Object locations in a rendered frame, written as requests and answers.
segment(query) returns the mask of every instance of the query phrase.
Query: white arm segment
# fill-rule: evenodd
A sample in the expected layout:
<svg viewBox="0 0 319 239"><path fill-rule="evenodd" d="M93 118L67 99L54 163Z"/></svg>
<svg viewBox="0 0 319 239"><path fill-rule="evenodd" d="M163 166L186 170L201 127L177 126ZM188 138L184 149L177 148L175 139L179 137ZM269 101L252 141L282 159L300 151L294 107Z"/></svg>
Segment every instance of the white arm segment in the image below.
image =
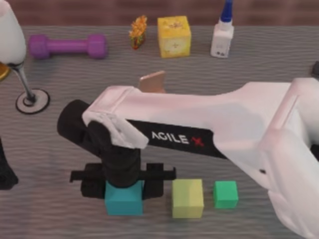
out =
<svg viewBox="0 0 319 239"><path fill-rule="evenodd" d="M250 82L217 96L115 86L96 99L83 120L102 123L114 145L128 148L145 148L148 139L127 120L211 130L217 149L268 189L281 222L314 239L319 238L319 165L309 147L319 143L318 106L319 83L313 78Z"/></svg>

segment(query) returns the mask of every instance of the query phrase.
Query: dumbbell handle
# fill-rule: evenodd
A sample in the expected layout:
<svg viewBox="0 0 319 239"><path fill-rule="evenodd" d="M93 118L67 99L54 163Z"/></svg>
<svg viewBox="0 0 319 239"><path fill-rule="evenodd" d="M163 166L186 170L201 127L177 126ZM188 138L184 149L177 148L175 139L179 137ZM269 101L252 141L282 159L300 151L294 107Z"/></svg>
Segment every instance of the dumbbell handle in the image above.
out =
<svg viewBox="0 0 319 239"><path fill-rule="evenodd" d="M87 40L48 40L47 48L52 53L83 53L87 51Z"/></svg>

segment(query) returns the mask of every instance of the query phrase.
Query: table surface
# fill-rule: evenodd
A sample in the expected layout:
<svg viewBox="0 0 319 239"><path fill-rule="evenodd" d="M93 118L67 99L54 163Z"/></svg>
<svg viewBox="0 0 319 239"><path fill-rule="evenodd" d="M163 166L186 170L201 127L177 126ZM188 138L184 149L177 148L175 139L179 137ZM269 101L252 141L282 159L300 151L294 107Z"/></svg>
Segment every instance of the table surface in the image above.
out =
<svg viewBox="0 0 319 239"><path fill-rule="evenodd" d="M267 192L230 161L169 149L148 147L143 162L164 162L177 168L179 178L202 178L205 209L200 220L171 218L171 183L165 196L145 202L142 217L109 217L103 200L83 198L80 183L69 183L71 170L100 162L57 134L57 119L72 100L94 100L111 85L137 86L139 77L165 70L166 91L214 95L236 90L249 81L290 82L308 77L319 55L319 28L237 27L230 58L209 55L211 27L192 27L190 57L161 59L157 30L147 41L130 48L128 27L25 27L26 37L45 33L52 38L85 38L105 33L109 57L63 55L26 60L26 74L35 88L47 90L51 105L39 115L15 110L22 92L15 75L0 83L0 135L6 157L19 177L11 191L0 192L0 233L3 239L298 239L277 219ZM212 185L236 180L239 204L216 210Z"/></svg>

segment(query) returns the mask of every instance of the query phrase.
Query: green cube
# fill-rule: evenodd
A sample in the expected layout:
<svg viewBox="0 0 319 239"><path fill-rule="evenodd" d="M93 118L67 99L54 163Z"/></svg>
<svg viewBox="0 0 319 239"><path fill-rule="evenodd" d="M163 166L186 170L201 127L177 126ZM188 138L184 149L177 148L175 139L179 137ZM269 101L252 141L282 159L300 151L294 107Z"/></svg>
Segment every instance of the green cube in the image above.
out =
<svg viewBox="0 0 319 239"><path fill-rule="evenodd" d="M238 191L235 181L216 181L213 188L215 208L235 208L238 203Z"/></svg>
<svg viewBox="0 0 319 239"><path fill-rule="evenodd" d="M172 217L201 218L204 193L201 179L175 179L172 182Z"/></svg>

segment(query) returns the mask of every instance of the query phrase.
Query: glue bottle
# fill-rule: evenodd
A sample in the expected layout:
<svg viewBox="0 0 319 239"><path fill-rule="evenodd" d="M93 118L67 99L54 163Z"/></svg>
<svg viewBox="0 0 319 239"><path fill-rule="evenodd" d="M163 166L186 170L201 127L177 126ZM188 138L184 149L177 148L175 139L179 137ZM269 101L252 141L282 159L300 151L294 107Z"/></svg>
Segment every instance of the glue bottle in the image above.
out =
<svg viewBox="0 0 319 239"><path fill-rule="evenodd" d="M215 25L211 42L210 55L219 58L227 58L231 40L234 35L232 25L233 1L226 0L219 22Z"/></svg>

